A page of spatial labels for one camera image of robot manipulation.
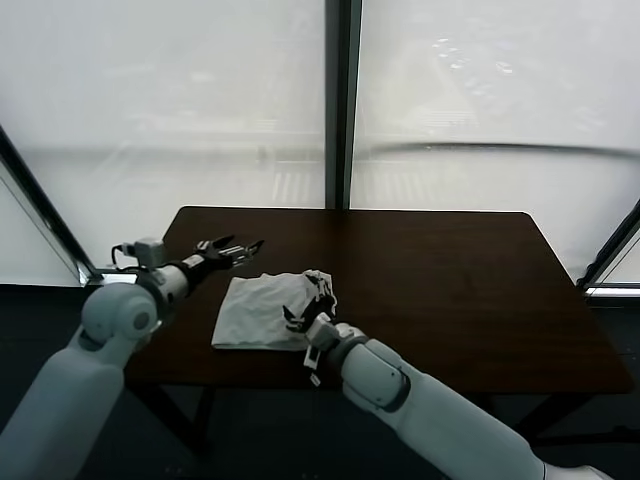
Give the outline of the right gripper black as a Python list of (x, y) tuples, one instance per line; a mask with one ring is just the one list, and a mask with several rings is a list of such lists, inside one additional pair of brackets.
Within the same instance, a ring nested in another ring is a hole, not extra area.
[(305, 272), (304, 276), (311, 283), (313, 300), (299, 314), (283, 305), (285, 328), (300, 331), (307, 341), (333, 341), (336, 297), (331, 276), (323, 272)]

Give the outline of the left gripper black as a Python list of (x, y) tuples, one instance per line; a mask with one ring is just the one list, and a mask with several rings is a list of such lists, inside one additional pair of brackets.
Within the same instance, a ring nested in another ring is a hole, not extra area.
[(224, 270), (226, 258), (230, 260), (232, 266), (250, 262), (264, 244), (264, 240), (258, 240), (248, 246), (236, 245), (225, 248), (233, 239), (234, 235), (227, 235), (217, 239), (201, 240), (196, 244), (195, 252), (183, 259), (181, 265), (191, 274), (196, 272), (209, 274)]

